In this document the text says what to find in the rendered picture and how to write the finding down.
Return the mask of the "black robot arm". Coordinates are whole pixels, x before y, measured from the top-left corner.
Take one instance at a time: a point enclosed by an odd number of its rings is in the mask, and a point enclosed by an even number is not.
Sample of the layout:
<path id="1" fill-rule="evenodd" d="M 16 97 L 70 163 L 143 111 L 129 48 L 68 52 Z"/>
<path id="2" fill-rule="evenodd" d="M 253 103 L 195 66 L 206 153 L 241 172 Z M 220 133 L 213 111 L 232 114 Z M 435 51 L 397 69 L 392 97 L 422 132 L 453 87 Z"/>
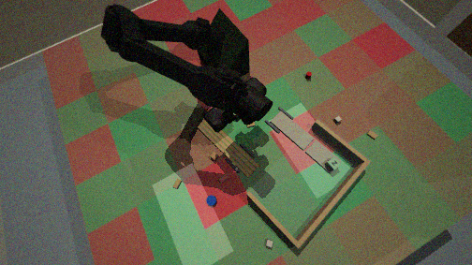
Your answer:
<path id="1" fill-rule="evenodd" d="M 203 44 L 208 44 L 218 50 L 223 34 L 202 18 L 183 24 L 150 21 L 120 5 L 106 8 L 101 31 L 110 50 L 123 59 L 179 82 L 205 105 L 233 111 L 245 125 L 251 125 L 267 114 L 273 102 L 254 86 L 248 86 L 241 73 L 226 65 L 195 66 L 146 41 L 183 42 L 192 50 L 202 50 Z"/>

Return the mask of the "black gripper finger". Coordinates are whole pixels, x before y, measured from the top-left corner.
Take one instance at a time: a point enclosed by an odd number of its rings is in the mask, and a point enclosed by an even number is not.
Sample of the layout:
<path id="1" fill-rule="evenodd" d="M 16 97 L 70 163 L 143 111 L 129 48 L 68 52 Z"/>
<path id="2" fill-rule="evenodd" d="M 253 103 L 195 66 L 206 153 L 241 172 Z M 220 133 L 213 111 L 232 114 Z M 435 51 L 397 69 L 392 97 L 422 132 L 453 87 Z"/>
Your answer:
<path id="1" fill-rule="evenodd" d="M 221 110 L 220 110 L 220 109 L 217 109 L 217 111 L 220 112 Z M 235 117 L 234 114 L 233 114 L 233 117 L 228 121 L 228 124 L 230 124 L 231 122 L 233 122 L 235 119 L 236 119 L 236 117 Z"/>

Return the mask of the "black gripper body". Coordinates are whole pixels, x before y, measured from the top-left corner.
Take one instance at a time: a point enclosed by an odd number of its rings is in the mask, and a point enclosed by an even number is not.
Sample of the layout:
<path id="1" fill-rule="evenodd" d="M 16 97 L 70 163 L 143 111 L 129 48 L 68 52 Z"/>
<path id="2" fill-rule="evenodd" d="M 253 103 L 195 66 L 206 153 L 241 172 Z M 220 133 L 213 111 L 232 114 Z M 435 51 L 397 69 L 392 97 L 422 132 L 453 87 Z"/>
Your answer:
<path id="1" fill-rule="evenodd" d="M 266 87 L 257 79 L 251 78 L 246 81 L 248 86 L 254 86 L 261 93 L 266 95 Z M 233 111 L 221 110 L 217 111 L 216 108 L 212 107 L 206 113 L 204 113 L 203 118 L 211 126 L 215 132 L 220 132 L 228 124 L 228 121 L 233 117 Z"/>

